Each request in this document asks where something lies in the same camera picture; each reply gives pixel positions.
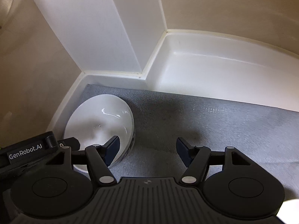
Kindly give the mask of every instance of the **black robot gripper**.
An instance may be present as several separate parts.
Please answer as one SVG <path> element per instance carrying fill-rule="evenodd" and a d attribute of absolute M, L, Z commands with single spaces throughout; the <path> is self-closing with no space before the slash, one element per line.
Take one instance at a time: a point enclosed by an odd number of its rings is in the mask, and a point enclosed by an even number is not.
<path fill-rule="evenodd" d="M 234 147 L 211 151 L 178 138 L 176 151 L 187 167 L 180 178 L 117 182 L 108 166 L 119 149 L 117 136 L 85 150 L 57 146 L 10 187 L 7 206 L 15 213 L 10 222 L 282 223 L 276 214 L 283 186 Z M 74 171 L 74 164 L 87 165 L 90 179 Z M 206 178 L 211 165 L 222 165 L 222 171 Z"/>

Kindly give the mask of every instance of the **white bowl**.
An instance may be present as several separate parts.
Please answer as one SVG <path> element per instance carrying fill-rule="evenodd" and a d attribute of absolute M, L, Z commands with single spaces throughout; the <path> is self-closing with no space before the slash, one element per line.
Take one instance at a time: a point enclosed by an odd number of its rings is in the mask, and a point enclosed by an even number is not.
<path fill-rule="evenodd" d="M 277 217 L 285 224 L 299 223 L 299 199 L 287 200 L 282 203 Z"/>
<path fill-rule="evenodd" d="M 80 150 L 92 144 L 104 145 L 118 136 L 121 146 L 111 165 L 127 154 L 134 141 L 134 119 L 130 107 L 117 96 L 102 94 L 82 103 L 72 114 L 65 128 L 64 138 L 75 137 Z M 74 165 L 88 173 L 86 165 Z"/>

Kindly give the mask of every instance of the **brown wall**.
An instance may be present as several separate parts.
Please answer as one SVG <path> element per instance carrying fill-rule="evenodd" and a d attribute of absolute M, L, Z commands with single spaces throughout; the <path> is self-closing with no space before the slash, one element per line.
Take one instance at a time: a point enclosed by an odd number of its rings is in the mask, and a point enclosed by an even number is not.
<path fill-rule="evenodd" d="M 299 0 L 162 0 L 168 29 L 243 36 L 299 54 Z"/>
<path fill-rule="evenodd" d="M 14 0 L 0 30 L 0 146 L 45 132 L 80 69 L 33 0 Z"/>

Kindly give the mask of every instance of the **gray fabric mat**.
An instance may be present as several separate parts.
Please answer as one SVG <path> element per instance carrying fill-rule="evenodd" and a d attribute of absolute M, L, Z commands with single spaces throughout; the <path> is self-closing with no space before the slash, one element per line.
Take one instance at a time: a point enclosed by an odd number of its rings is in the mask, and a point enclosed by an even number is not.
<path fill-rule="evenodd" d="M 99 94 L 123 99 L 134 116 L 133 149 L 111 172 L 134 177 L 179 177 L 186 167 L 177 137 L 224 151 L 235 146 L 284 185 L 286 200 L 299 198 L 299 113 L 247 103 L 87 85 L 78 105 Z M 220 171 L 211 167 L 209 174 Z"/>

